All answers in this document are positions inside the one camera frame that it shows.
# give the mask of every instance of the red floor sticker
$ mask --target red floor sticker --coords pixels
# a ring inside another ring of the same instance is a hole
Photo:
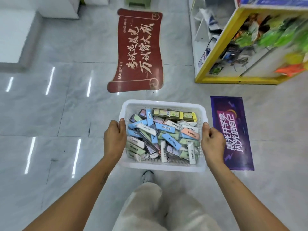
[[[163,14],[119,9],[118,15],[119,62],[108,91],[161,89],[164,75],[159,34]]]

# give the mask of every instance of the white plastic basket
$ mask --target white plastic basket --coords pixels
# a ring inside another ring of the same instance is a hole
[[[126,128],[129,124],[129,118],[134,113],[139,113],[141,109],[174,109],[176,111],[183,112],[195,112],[198,118],[197,127],[199,128],[200,139],[202,138],[202,124],[207,122],[206,110],[198,104],[188,104],[188,103],[177,103],[177,102],[166,102],[166,101],[152,101],[152,100],[127,100],[122,105],[122,110],[120,112],[119,120],[121,118],[125,119]],[[204,155],[202,154],[201,147],[199,149],[200,155],[197,164],[190,165],[188,162],[182,160],[174,160],[172,162],[161,163],[160,159],[149,159],[141,162],[137,162],[130,159],[126,155],[126,149],[124,149],[122,157],[119,163],[122,166],[129,168],[142,168],[150,170],[165,170],[165,171],[184,171],[184,172],[203,172],[205,171],[207,165],[205,162]]]

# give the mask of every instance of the lightning bolt graphic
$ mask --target lightning bolt graphic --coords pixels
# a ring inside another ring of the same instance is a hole
[[[228,159],[231,159],[231,158],[232,158],[232,155],[233,155],[233,153],[232,153],[231,155],[227,155],[227,156],[225,157],[225,161],[227,161]]]

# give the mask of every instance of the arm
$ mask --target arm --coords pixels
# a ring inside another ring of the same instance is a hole
[[[82,231],[125,144],[125,120],[111,121],[104,134],[104,157],[24,231]]]
[[[225,165],[225,139],[221,132],[204,123],[201,145],[241,231],[289,231]]]

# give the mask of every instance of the hand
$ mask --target hand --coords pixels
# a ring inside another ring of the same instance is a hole
[[[207,122],[203,123],[201,146],[206,159],[210,164],[224,164],[224,150],[226,140],[221,132],[210,128]]]
[[[126,138],[125,120],[121,118],[119,123],[112,120],[104,133],[103,158],[115,160],[117,163],[126,145]]]

